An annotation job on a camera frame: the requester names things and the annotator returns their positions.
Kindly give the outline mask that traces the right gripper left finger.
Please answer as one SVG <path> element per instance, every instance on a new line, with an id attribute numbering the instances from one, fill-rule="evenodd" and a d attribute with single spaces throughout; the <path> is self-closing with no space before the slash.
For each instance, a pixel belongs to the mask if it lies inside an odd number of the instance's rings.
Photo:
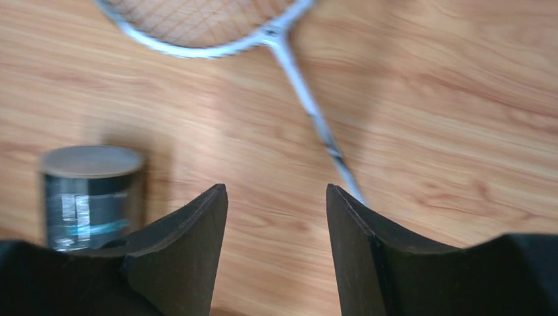
<path id="1" fill-rule="evenodd" d="M 215 184 L 99 249 L 1 242 L 2 315 L 209 315 L 227 221 Z"/>

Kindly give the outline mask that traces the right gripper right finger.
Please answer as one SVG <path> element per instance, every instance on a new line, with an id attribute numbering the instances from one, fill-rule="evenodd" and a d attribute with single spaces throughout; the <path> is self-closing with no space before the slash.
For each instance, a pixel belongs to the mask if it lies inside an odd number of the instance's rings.
<path id="1" fill-rule="evenodd" d="M 329 184 L 343 315 L 556 315 L 557 236 L 506 233 L 467 248 L 417 234 Z"/>

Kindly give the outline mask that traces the black shuttlecock tube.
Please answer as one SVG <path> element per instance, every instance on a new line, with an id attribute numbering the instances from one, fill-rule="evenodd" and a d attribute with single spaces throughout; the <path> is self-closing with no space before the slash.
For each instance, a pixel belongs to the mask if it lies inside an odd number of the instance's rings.
<path id="1" fill-rule="evenodd" d="M 45 243 L 57 251 L 101 248 L 143 225 L 145 157 L 125 147 L 75 145 L 39 160 Z"/>

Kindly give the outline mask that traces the silver badminton racket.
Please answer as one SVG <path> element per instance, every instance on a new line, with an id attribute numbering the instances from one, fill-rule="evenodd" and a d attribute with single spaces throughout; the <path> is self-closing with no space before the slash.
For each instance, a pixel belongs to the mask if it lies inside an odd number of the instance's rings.
<path id="1" fill-rule="evenodd" d="M 125 35 L 165 55 L 217 59 L 268 47 L 347 188 L 355 199 L 365 202 L 290 47 L 290 30 L 314 1 L 119 0 L 95 4 Z"/>

